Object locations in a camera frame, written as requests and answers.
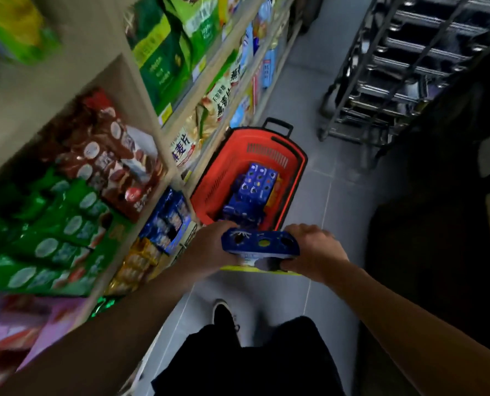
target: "person's right hand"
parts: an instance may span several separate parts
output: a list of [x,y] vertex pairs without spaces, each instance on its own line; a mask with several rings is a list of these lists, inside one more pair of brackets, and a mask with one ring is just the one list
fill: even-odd
[[283,260],[284,271],[299,273],[311,280],[325,283],[326,275],[335,264],[351,264],[340,242],[328,231],[316,225],[292,224],[286,232],[293,235],[300,247],[300,256],[294,260]]

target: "foot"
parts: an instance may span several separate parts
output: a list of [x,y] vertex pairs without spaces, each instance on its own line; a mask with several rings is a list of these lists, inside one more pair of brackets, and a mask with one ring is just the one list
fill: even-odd
[[240,326],[236,324],[236,317],[232,315],[227,302],[222,299],[217,299],[214,303],[212,313],[212,324],[222,327],[231,327],[236,331],[240,330]]

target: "stacked blue boxes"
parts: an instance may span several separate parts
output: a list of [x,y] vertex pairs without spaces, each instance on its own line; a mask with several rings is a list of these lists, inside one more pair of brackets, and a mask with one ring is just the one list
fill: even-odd
[[223,219],[234,221],[242,228],[258,228],[277,178],[275,170],[252,163],[247,173],[236,179],[233,195],[223,207]]

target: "black pants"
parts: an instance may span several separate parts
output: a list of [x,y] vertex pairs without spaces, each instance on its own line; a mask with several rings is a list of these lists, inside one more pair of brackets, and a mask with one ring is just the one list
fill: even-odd
[[262,347],[241,347],[232,328],[207,325],[189,335],[152,385],[157,395],[185,390],[344,395],[328,348],[307,317],[280,325]]

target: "person's left arm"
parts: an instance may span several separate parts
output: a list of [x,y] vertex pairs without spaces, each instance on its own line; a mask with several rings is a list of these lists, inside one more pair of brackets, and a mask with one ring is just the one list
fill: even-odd
[[222,234],[234,226],[217,222],[200,230],[174,266],[44,350],[0,387],[0,396],[116,394],[183,294],[239,263],[221,246]]

